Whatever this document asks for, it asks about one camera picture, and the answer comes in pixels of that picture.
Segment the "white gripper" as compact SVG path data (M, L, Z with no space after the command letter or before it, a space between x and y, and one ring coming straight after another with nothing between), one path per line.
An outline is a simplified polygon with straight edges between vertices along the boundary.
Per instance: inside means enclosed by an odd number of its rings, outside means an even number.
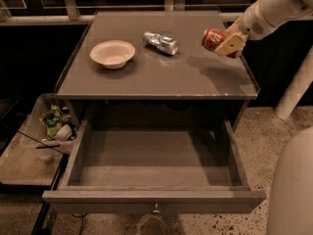
M273 5L271 0L257 0L249 6L240 19L226 28L228 36L214 52L221 57L238 57L246 46L246 34L249 40L260 40L273 33L277 29Z

